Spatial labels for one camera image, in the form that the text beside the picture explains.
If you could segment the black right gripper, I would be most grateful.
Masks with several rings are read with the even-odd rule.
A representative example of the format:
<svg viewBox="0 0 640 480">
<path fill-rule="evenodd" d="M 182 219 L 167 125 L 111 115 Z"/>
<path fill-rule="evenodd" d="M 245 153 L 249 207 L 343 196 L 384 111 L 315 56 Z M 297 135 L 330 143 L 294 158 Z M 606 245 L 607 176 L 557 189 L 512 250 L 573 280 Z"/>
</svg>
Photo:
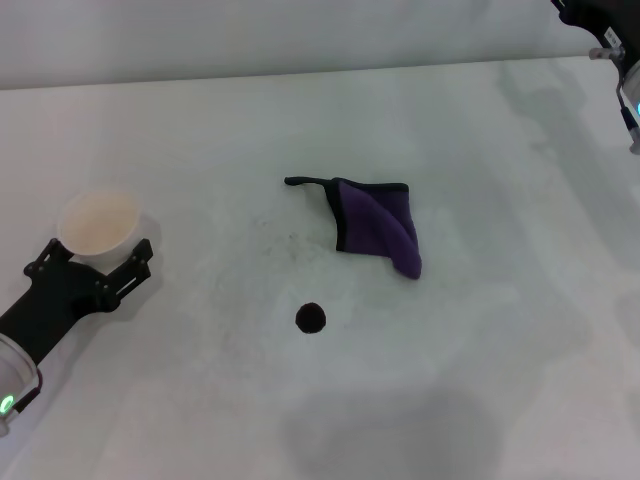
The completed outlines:
<svg viewBox="0 0 640 480">
<path fill-rule="evenodd" d="M 624 45 L 624 36 L 616 29 L 624 1 L 551 0 L 559 19 L 568 26 L 591 33 L 605 48 Z"/>
</svg>

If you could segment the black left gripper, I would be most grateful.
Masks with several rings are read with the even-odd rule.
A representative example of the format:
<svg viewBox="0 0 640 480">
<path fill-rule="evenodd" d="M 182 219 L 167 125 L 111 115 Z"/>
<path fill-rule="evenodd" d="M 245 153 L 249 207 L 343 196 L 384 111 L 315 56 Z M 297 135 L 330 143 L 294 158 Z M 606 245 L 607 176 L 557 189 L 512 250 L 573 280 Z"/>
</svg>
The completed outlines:
<svg viewBox="0 0 640 480">
<path fill-rule="evenodd" d="M 142 239 L 127 259 L 108 275 L 69 262 L 71 252 L 52 238 L 23 273 L 31 285 L 4 314 L 1 334 L 39 364 L 82 317 L 121 301 L 150 276 L 153 249 Z"/>
</svg>

